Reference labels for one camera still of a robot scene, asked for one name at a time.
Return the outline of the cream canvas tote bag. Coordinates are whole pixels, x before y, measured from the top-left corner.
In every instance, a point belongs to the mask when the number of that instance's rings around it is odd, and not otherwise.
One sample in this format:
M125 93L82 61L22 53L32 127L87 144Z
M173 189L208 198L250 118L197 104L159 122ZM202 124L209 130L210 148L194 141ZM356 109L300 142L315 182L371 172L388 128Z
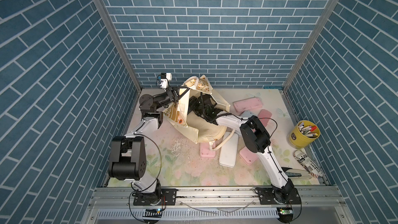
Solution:
M192 76L183 89L182 98L163 113L172 126L194 143L211 143L223 138L227 127L217 124L218 115L230 112L230 104L212 87L208 78Z

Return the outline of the pink pencil case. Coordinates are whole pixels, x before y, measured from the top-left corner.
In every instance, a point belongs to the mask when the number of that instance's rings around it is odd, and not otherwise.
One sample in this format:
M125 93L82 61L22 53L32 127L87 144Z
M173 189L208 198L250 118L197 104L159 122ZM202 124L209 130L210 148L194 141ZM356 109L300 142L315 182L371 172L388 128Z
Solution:
M233 106L237 112L244 112L256 108L261 108L263 103L258 97L251 97L244 100L239 100L233 103Z

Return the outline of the white pencil case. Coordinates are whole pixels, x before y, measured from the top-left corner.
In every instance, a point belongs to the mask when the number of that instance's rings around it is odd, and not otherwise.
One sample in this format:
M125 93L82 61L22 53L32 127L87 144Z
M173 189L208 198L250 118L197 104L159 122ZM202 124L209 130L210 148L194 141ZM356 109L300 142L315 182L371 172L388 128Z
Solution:
M238 135L234 133L232 137L221 147L219 164L224 167L233 168L236 164L238 148Z

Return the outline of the light blue case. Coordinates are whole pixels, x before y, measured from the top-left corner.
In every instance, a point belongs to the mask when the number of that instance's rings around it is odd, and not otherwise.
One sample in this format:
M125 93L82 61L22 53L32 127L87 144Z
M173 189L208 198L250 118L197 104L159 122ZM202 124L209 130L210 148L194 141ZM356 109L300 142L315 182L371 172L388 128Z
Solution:
M240 115L242 118L250 118L252 116L256 116L252 111L244 111Z

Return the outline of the translucent pink case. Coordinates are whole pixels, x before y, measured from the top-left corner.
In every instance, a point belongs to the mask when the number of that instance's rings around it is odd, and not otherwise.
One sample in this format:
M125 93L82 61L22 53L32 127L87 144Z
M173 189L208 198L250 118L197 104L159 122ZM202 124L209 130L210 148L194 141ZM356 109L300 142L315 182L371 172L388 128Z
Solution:
M264 125L264 127L267 127L268 122L270 121L271 117L272 117L272 113L268 110L261 110L260 113L258 114L258 118L260 119L260 121Z

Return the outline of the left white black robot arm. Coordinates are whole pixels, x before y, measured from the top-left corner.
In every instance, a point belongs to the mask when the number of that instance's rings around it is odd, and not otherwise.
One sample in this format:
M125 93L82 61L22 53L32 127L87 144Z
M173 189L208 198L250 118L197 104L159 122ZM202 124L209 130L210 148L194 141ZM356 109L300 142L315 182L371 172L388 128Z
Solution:
M108 175L130 182L139 205L165 203L158 177L146 172L145 140L163 122L163 112L160 109L177 103L189 90L187 86L168 87L164 93L142 95L139 100L141 122L132 132L125 136L116 136L111 141Z

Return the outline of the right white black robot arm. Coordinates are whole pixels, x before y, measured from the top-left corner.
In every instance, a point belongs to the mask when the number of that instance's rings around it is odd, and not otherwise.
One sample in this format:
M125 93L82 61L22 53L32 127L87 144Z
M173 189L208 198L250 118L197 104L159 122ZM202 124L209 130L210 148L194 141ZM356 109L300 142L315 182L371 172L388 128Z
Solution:
M259 117L255 115L241 117L227 113L217 108L211 103L211 100L202 95L192 96L189 99L188 113L191 112L209 123L230 128L243 138L246 148L257 155L268 173L276 202L288 204L295 199L301 201L292 180L279 165L272 151L271 134L266 130Z

